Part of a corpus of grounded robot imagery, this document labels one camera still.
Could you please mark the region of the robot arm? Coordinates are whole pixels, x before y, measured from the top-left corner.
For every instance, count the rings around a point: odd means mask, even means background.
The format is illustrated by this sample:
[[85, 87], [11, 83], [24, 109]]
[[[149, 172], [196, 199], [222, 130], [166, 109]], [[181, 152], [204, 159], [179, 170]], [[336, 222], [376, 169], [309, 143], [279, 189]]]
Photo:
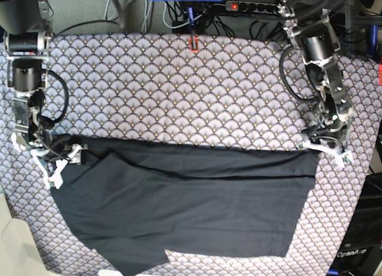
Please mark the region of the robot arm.
[[[350, 138], [353, 104], [343, 84], [343, 72], [335, 57], [341, 49], [329, 14], [345, 0], [276, 0], [283, 29], [291, 45], [282, 53], [279, 72], [288, 92], [301, 103], [315, 105], [317, 119], [302, 131], [301, 147], [344, 155]], [[313, 96], [293, 91], [284, 73], [288, 54], [299, 51]]]
[[[69, 106], [69, 90], [54, 71], [45, 69], [51, 28], [46, 0], [1, 0], [1, 28], [7, 53], [6, 86], [14, 90], [15, 128], [13, 143], [28, 151], [38, 161], [71, 162], [76, 156], [68, 135], [54, 136], [50, 130], [60, 123]], [[64, 104], [58, 118], [42, 115], [45, 102], [43, 89], [53, 77], [63, 88]]]

